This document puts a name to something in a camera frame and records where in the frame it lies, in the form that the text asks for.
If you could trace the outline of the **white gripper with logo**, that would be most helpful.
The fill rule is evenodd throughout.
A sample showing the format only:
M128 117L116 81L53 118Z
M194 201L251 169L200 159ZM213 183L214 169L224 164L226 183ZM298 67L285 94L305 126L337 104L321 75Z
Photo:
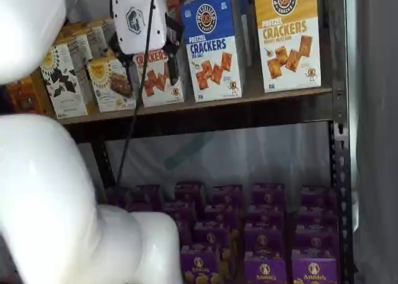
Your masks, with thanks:
M133 90L139 89L139 77L133 55L127 54L162 47L167 56L170 84L175 85L180 76L176 55L183 26L166 13L166 0L112 0L112 11L116 34L112 35L108 46L126 69Z

